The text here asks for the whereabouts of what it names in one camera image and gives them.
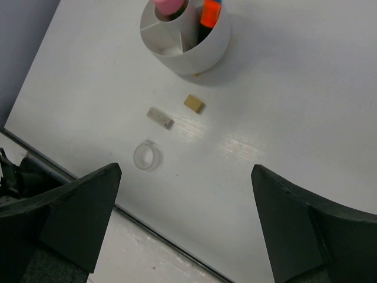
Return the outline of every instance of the small gold block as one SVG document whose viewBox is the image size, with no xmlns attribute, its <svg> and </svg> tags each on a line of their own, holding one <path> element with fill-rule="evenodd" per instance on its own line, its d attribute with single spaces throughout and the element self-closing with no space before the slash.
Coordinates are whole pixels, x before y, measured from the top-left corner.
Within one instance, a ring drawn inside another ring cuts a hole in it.
<svg viewBox="0 0 377 283">
<path fill-rule="evenodd" d="M 198 98 L 195 96 L 189 95 L 185 102 L 184 105 L 186 105 L 188 108 L 196 112 L 197 114 L 200 114 L 202 109 L 204 108 L 205 104 L 201 102 Z"/>
</svg>

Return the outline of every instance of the pink marker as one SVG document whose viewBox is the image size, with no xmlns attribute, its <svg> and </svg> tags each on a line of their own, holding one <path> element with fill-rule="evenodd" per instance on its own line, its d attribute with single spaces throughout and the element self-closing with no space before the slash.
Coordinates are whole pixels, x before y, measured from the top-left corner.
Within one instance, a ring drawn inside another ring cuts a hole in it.
<svg viewBox="0 0 377 283">
<path fill-rule="evenodd" d="M 186 9 L 186 0 L 153 0 L 158 11 L 172 21 L 178 18 Z"/>
</svg>

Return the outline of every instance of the white eraser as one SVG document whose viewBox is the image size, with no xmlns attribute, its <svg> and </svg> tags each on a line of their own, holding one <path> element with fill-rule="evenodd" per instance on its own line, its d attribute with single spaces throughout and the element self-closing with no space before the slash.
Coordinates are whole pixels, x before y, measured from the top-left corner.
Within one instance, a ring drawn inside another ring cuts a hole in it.
<svg viewBox="0 0 377 283">
<path fill-rule="evenodd" d="M 147 117 L 165 129 L 169 129 L 174 124 L 174 121 L 167 117 L 165 113 L 153 107 L 149 109 Z"/>
</svg>

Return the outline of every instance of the pen holder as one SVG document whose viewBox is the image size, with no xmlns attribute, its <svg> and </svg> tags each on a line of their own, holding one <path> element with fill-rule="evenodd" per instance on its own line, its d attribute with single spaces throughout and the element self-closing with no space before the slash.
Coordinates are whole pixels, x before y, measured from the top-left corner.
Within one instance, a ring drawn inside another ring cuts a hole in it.
<svg viewBox="0 0 377 283">
<path fill-rule="evenodd" d="M 229 45 L 230 21 L 225 6 L 222 5 L 219 19 L 211 33 L 199 45 L 191 48 L 190 40 L 187 39 L 192 37 L 187 35 L 193 34 L 190 33 L 192 29 L 182 24 L 184 21 L 178 20 L 181 17 L 183 20 L 186 12 L 186 16 L 191 15 L 188 19 L 192 20 L 195 16 L 189 13 L 189 7 L 195 7 L 197 19 L 190 26 L 194 27 L 196 43 L 203 4 L 204 0 L 188 0 L 187 8 L 179 18 L 163 22 L 150 0 L 141 16 L 140 34 L 144 44 L 161 63 L 177 74 L 199 74 L 208 70 L 221 59 Z"/>
</svg>

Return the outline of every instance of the wall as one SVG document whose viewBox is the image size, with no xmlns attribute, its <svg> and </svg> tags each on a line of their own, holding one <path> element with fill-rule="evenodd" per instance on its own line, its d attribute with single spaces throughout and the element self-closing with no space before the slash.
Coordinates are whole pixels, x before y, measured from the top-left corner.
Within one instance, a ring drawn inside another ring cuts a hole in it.
<svg viewBox="0 0 377 283">
<path fill-rule="evenodd" d="M 0 129 L 60 0 L 0 0 Z"/>
</svg>

